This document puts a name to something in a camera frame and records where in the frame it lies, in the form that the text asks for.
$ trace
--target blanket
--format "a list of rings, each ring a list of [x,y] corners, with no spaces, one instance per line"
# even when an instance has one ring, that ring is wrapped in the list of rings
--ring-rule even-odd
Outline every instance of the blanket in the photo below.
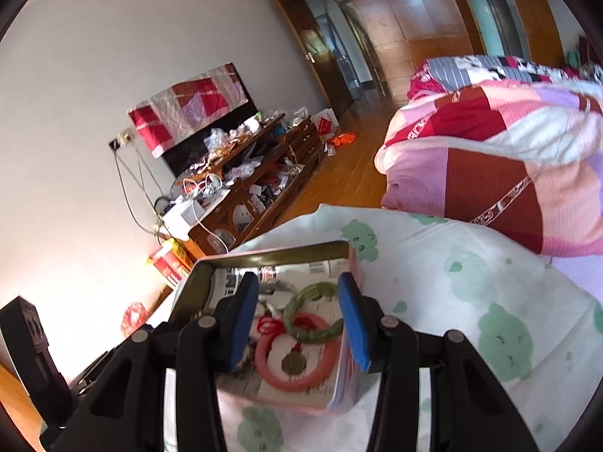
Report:
[[[464,332],[503,383],[540,451],[559,446],[603,374],[603,312],[591,296],[491,229],[383,209],[322,205],[237,251],[342,237],[357,250],[366,295],[417,331]],[[378,376],[363,376],[357,404],[339,416],[314,417],[222,393],[228,450],[364,452],[378,383]],[[422,452],[429,451],[429,396],[429,376],[423,373],[417,444]],[[167,413],[166,445],[173,451],[173,401]]]
[[[411,77],[408,98],[451,92],[484,80],[512,79],[524,83],[558,82],[577,78],[573,70],[550,68],[515,56],[455,56],[425,60]]]
[[[603,116],[596,96],[486,81],[412,101],[375,166],[386,209],[482,224],[536,253],[603,254]]]
[[[128,113],[153,157],[159,158],[247,102],[231,63],[157,93]]]

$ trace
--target green bracelet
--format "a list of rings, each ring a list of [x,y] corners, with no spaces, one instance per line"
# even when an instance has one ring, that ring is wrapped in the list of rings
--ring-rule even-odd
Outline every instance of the green bracelet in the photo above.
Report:
[[[343,333],[343,319],[339,318],[326,330],[306,331],[294,325],[295,313],[306,301],[314,301],[321,297],[337,297],[337,286],[331,282],[318,282],[297,292],[283,310],[283,323],[287,333],[301,344],[326,344]]]

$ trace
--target pink bangle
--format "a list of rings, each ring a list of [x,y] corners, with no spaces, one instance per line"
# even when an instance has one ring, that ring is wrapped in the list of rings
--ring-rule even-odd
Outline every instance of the pink bangle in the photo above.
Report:
[[[319,330],[323,330],[329,327],[328,323],[325,320],[319,318],[316,315],[312,315],[309,313],[297,313],[295,316],[297,318],[308,318],[312,320],[312,322],[316,325]],[[270,371],[270,368],[268,367],[267,355],[268,349],[270,348],[272,341],[277,336],[285,333],[286,331],[283,328],[282,332],[264,334],[258,340],[256,347],[255,364],[260,377],[262,377],[262,379],[264,379],[268,384],[270,384],[274,388],[287,392],[305,391],[307,388],[311,388],[320,384],[322,380],[329,375],[331,369],[333,368],[333,365],[335,365],[337,359],[339,358],[339,338],[327,344],[324,344],[323,358],[320,359],[318,365],[310,374],[308,374],[306,377],[295,379],[293,381],[285,381],[279,379]]]

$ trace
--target barcode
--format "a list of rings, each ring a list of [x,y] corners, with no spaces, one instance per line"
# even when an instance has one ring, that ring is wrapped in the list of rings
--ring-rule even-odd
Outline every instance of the barcode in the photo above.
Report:
[[[315,261],[308,263],[308,265],[310,267],[310,273],[326,273],[323,261]]]

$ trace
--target television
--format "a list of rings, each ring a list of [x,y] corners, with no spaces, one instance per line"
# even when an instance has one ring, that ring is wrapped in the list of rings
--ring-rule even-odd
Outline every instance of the television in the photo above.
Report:
[[[157,93],[129,111],[155,158],[179,176],[197,163],[213,128],[236,129],[257,108],[243,81],[229,63]]]

